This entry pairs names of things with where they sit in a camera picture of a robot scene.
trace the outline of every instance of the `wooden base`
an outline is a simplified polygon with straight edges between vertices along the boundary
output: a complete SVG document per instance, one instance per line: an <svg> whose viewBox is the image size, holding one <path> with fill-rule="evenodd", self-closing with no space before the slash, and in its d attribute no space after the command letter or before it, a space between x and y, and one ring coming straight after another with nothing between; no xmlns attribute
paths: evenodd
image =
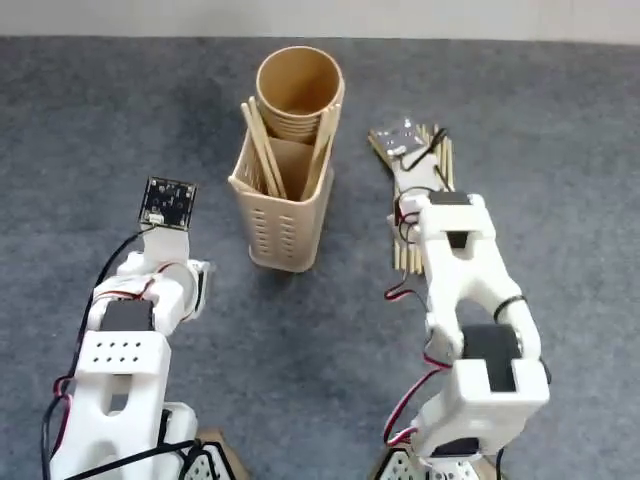
<svg viewBox="0 0 640 480"><path fill-rule="evenodd" d="M222 430L217 428L205 428L198 431L198 438L203 442L218 442L227 457L229 466L233 471L235 480L249 480L249 471L240 461L238 454L227 444Z"/></svg>

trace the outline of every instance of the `circuit board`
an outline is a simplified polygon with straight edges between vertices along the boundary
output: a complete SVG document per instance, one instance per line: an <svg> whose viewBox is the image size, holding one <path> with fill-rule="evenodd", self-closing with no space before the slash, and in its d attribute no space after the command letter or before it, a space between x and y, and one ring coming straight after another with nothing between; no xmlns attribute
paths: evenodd
<svg viewBox="0 0 640 480"><path fill-rule="evenodd" d="M196 191L195 183L150 177L140 207L140 223L188 230Z"/></svg>

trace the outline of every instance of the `brown paper cup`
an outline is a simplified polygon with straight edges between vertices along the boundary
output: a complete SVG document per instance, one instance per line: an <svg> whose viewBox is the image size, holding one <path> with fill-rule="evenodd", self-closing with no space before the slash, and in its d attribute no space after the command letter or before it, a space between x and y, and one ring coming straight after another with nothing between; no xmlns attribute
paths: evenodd
<svg viewBox="0 0 640 480"><path fill-rule="evenodd" d="M313 47L287 47L269 55L256 78L260 112L271 133L284 140L313 141L322 111L341 103L342 72L331 55Z"/></svg>

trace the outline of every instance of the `mounting plate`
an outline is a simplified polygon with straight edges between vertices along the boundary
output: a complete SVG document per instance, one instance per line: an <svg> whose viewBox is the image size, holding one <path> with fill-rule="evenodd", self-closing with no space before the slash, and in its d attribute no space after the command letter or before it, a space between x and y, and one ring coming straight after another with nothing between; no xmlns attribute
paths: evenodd
<svg viewBox="0 0 640 480"><path fill-rule="evenodd" d="M419 471L404 448L389 451L372 480L483 480L470 462L443 462Z"/></svg>
<svg viewBox="0 0 640 480"><path fill-rule="evenodd" d="M150 177L138 220L143 225L187 231L196 191L195 183Z"/></svg>
<svg viewBox="0 0 640 480"><path fill-rule="evenodd" d="M224 453L221 453L219 448L215 445L206 445L204 450L211 454L214 471L211 471L207 454L203 452L198 455L189 470L187 470L184 476L185 480L235 480L228 463L224 461Z"/></svg>

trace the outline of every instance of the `perforated plastic panel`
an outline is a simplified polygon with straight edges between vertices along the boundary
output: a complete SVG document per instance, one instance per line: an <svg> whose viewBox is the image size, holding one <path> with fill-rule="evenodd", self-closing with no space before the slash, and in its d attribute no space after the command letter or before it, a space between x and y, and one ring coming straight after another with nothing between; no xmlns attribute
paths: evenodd
<svg viewBox="0 0 640 480"><path fill-rule="evenodd" d="M211 471L207 455L203 453L193 462L193 465L191 465L191 468L184 477L185 480L231 480L233 477L227 470L227 466L218 449L208 445L205 447L205 450L211 453L215 471Z"/></svg>
<svg viewBox="0 0 640 480"><path fill-rule="evenodd" d="M376 480L425 480L426 473L416 471L404 451L394 452Z"/></svg>
<svg viewBox="0 0 640 480"><path fill-rule="evenodd" d="M434 470L418 472L405 451L396 451L375 480L480 480L469 462L437 465Z"/></svg>
<svg viewBox="0 0 640 480"><path fill-rule="evenodd" d="M157 332L86 333L78 374L159 374L164 371L171 350L164 335Z"/></svg>

